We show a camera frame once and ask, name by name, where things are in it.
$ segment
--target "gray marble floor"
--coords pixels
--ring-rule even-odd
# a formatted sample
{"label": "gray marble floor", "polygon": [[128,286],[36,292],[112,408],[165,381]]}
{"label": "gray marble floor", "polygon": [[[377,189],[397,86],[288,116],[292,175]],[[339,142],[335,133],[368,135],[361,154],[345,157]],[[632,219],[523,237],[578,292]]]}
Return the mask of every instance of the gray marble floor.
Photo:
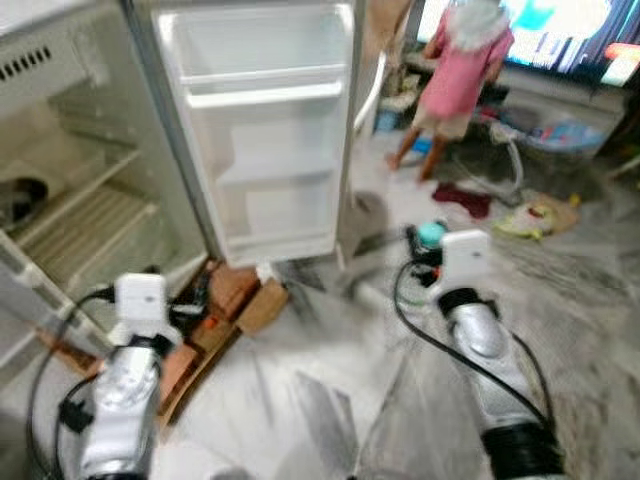
{"label": "gray marble floor", "polygon": [[[369,238],[367,248],[346,271],[333,258],[282,266],[292,302],[205,382],[158,450],[155,478],[176,478],[186,463],[195,469],[188,478],[203,479],[489,478],[458,370],[403,330],[388,294],[406,257],[399,227],[446,219],[490,231],[507,208],[495,203],[490,219],[474,222],[458,206],[436,204],[435,182],[414,183],[419,158],[386,171],[383,154],[397,141],[379,135],[355,149],[348,223]],[[637,478],[640,198],[590,173],[527,167],[529,187],[589,201],[580,225],[562,236],[495,239],[485,293],[538,352],[572,478]],[[437,175],[464,181],[451,164]],[[433,311],[416,315],[445,338]],[[185,462],[192,457],[199,460]]]}

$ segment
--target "teal knob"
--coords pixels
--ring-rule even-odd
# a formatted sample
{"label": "teal knob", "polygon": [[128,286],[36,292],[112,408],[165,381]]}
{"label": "teal knob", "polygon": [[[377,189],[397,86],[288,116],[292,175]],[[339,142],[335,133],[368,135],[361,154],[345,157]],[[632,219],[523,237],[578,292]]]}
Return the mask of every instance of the teal knob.
{"label": "teal knob", "polygon": [[418,228],[418,237],[423,246],[433,248],[440,245],[440,240],[447,232],[447,227],[442,223],[425,223]]}

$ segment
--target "television screen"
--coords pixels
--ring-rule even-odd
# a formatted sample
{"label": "television screen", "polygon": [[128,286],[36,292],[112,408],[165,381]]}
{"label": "television screen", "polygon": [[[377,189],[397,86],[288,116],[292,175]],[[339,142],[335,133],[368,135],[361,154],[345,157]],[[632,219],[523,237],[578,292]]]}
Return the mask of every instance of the television screen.
{"label": "television screen", "polygon": [[[426,0],[418,41],[436,32],[450,0]],[[508,60],[624,86],[640,63],[640,0],[504,0],[516,42]]]}

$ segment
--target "open refrigerator door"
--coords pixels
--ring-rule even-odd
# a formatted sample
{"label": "open refrigerator door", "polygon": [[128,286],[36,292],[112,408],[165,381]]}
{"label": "open refrigerator door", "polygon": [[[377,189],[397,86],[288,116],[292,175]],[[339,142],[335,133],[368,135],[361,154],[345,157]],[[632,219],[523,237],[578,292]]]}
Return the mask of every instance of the open refrigerator door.
{"label": "open refrigerator door", "polygon": [[329,254],[353,123],[350,1],[139,2],[183,170],[232,266]]}

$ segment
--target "black wire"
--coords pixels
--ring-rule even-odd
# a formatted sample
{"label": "black wire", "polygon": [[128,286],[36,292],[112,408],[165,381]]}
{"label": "black wire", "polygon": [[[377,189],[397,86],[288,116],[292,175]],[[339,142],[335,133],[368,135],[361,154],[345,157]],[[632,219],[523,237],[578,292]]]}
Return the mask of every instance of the black wire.
{"label": "black wire", "polygon": [[533,353],[533,350],[531,350],[531,347],[529,347],[527,342],[525,342],[522,338],[520,338],[518,335],[516,335],[513,332],[511,332],[511,336],[516,341],[516,343],[520,345],[522,350],[524,350],[524,353],[527,354],[527,357],[529,357],[529,361],[531,361],[531,364],[533,365],[533,368],[536,371],[536,375],[538,376],[538,379],[540,381],[540,388],[542,389],[542,394],[544,396],[544,404],[545,404],[544,406],[547,412],[549,427],[551,428],[551,431],[555,433],[556,425],[557,425],[556,414],[553,409],[553,401],[551,400],[551,393],[549,392],[549,384],[547,383],[547,379],[544,376],[544,372],[542,371],[540,362],[536,358],[535,354]]}
{"label": "black wire", "polygon": [[548,428],[549,430],[553,431],[552,428],[551,428],[552,425],[551,425],[550,421],[540,412],[540,410],[538,410],[538,408],[536,408],[536,406],[533,403],[531,403],[529,401],[529,399],[527,397],[522,395],[515,388],[510,386],[508,383],[504,382],[502,379],[500,379],[499,377],[497,377],[496,375],[491,373],[486,368],[482,367],[481,365],[478,365],[476,362],[474,362],[473,360],[470,360],[466,356],[462,355],[457,350],[455,350],[455,349],[449,347],[448,345],[445,345],[444,343],[440,342],[435,337],[432,337],[428,333],[422,331],[420,328],[416,327],[413,323],[411,323],[409,321],[409,319],[407,318],[406,314],[402,310],[402,307],[400,306],[400,301],[399,301],[400,280],[404,276],[404,273],[409,268],[411,268],[411,267],[413,267],[415,265],[418,265],[418,262],[415,261],[415,260],[410,260],[407,263],[405,263],[402,266],[402,268],[400,269],[400,271],[398,272],[398,275],[397,275],[396,280],[395,280],[395,284],[393,286],[393,305],[394,305],[396,314],[398,315],[398,318],[400,319],[400,321],[402,323],[404,323],[405,326],[414,335],[416,335],[421,340],[429,343],[433,347],[435,347],[438,350],[440,350],[440,351],[446,353],[447,355],[449,355],[454,360],[460,362],[465,367],[470,368],[474,372],[482,375],[483,377],[487,378],[488,380],[491,380],[493,383],[498,385],[505,392],[507,392],[509,395],[511,395],[513,398],[515,398],[518,402],[520,402],[524,407],[526,407],[526,409],[529,410],[536,417],[536,419],[543,425],[543,427]]}
{"label": "black wire", "polygon": [[49,478],[51,476],[51,471],[46,466],[47,462],[43,460],[42,453],[40,452],[36,444],[35,435],[33,433],[33,419],[35,414],[36,399],[38,397],[38,390],[40,388],[40,384],[42,383],[42,377],[44,375],[44,372],[47,369],[49,362],[51,362],[53,355],[60,347],[60,342],[62,341],[64,334],[67,332],[69,325],[71,325],[71,321],[75,317],[78,310],[80,310],[82,305],[87,303],[89,300],[92,300],[95,298],[100,298],[99,292],[92,292],[89,295],[80,299],[80,301],[73,306],[71,311],[67,314],[65,319],[62,321],[62,323],[58,327],[58,330],[56,331],[56,334],[54,336],[54,343],[49,349],[49,351],[47,352],[46,356],[44,357],[44,360],[40,364],[40,367],[38,368],[38,372],[36,373],[36,376],[33,379],[33,383],[31,385],[31,391],[29,392],[29,400],[27,405],[27,422],[26,422],[27,452],[31,457],[31,459],[36,463],[36,465],[38,466],[42,474],[45,476],[45,478]]}
{"label": "black wire", "polygon": [[[73,396],[78,393],[82,388],[86,385],[89,385],[93,382],[98,375],[92,375],[91,377],[85,378],[84,380],[76,383],[71,390],[67,392],[64,396],[64,399],[60,403],[60,405],[66,404],[70,401]],[[54,477],[58,480],[64,480],[64,470],[62,468],[62,462],[60,461],[60,433],[62,432],[62,408],[58,408],[58,415],[56,416],[56,426],[54,429],[53,436],[53,474]]]}

